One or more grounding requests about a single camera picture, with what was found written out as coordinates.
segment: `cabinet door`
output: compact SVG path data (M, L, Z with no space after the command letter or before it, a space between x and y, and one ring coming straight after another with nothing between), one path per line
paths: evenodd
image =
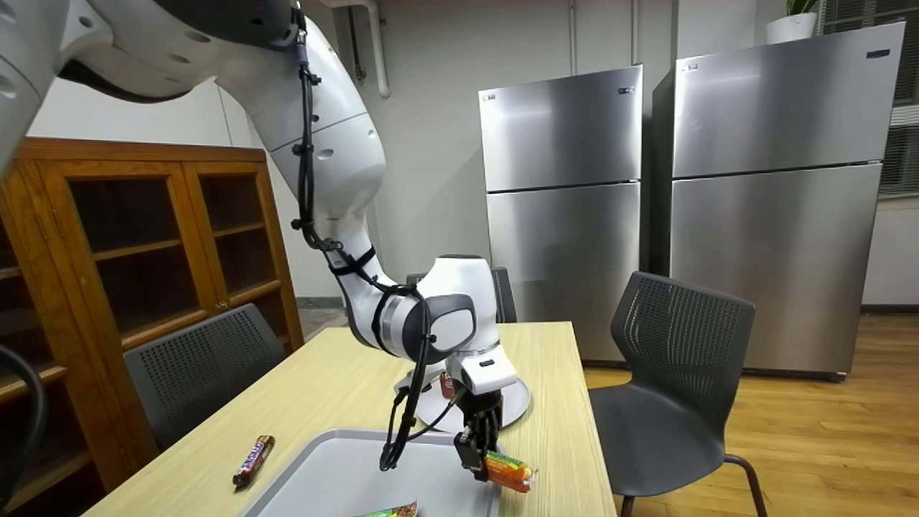
M214 257L218 308L254 300L283 342L300 345L288 255L265 163L188 163Z
M215 300L178 163L43 160L40 176L86 309L116 322L123 348L207 316Z

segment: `gray chair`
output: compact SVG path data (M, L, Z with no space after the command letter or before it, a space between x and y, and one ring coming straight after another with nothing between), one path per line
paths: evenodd
M14 351L0 345L0 374L14 374L30 387L30 413L20 431L13 441L3 440L0 444L0 513L18 489L20 474L34 458L40 440L46 434L46 415L49 415L49 398L46 387L39 375L39 371Z
M517 305L511 293L511 278L507 267L492 267L494 296L498 296L498 322L517 322Z
M752 305L632 273L613 318L629 384L591 391L609 484L632 513L636 496L691 484L724 463L744 467L767 513L757 467L724 450Z
M278 336L255 305L218 313L126 357L142 408L161 448L284 358Z

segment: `wooden floor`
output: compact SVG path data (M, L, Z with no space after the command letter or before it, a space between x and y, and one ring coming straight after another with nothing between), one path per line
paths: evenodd
M591 387L626 382L589 367ZM728 450L748 457L777 517L919 513L919 316L861 316L847 382L744 375ZM744 471L636 502L646 517L757 513Z

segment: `stainless steel refrigerator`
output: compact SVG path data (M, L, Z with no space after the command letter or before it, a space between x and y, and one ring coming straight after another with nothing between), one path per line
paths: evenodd
M655 88L646 267L757 300L748 367L854 367L902 33L683 58Z
M573 322L580 357L617 361L609 322L639 269L645 71L479 92L489 230L517 318Z

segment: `light wood table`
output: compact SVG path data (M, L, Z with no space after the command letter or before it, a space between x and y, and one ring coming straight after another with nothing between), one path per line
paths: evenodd
M541 467L528 493L504 490L501 513L614 513L573 323L504 323L501 336L534 394L534 408L501 434L501 444ZM89 513L241 513L314 435L385 431L395 382L408 367L330 326ZM231 477L258 434L274 434L277 450L254 489L232 493Z

